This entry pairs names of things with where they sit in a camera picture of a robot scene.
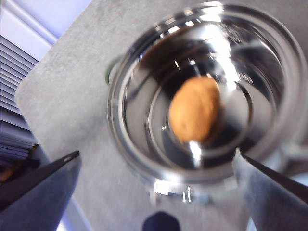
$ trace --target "reflective metal surface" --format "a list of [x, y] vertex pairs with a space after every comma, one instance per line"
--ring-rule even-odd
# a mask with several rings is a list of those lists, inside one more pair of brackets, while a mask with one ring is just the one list
[[[264, 13], [220, 2], [187, 9], [147, 31], [122, 59], [108, 102], [115, 141], [158, 193], [222, 192], [234, 180], [236, 147], [265, 161], [299, 131], [305, 65], [292, 35]], [[183, 144], [168, 108], [194, 76], [216, 80], [220, 113], [208, 141]]]

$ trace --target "food item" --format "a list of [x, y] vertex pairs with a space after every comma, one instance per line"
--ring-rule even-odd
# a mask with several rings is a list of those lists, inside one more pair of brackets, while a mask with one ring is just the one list
[[181, 142], [204, 141], [219, 111], [219, 88], [206, 76], [186, 80], [176, 92], [169, 108], [174, 134]]

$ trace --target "white wall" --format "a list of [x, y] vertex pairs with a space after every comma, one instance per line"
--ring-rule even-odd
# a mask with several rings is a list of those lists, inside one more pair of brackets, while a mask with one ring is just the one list
[[1, 0], [0, 34], [40, 60], [91, 0]]

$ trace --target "stainless steel pot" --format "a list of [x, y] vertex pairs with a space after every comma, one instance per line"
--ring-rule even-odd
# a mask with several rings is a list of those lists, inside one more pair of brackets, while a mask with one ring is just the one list
[[[236, 188], [236, 147], [279, 170], [282, 150], [302, 142], [307, 73], [298, 43], [277, 20], [243, 5], [203, 3], [156, 24], [130, 47], [110, 86], [110, 129], [155, 192], [187, 201], [224, 197]], [[183, 144], [168, 108], [181, 84], [201, 75], [219, 85], [220, 116], [210, 140]]]

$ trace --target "window blind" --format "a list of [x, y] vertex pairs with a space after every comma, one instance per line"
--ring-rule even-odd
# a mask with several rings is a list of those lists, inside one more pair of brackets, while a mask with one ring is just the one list
[[37, 144], [14, 101], [21, 81], [38, 61], [0, 36], [0, 163], [24, 160]]

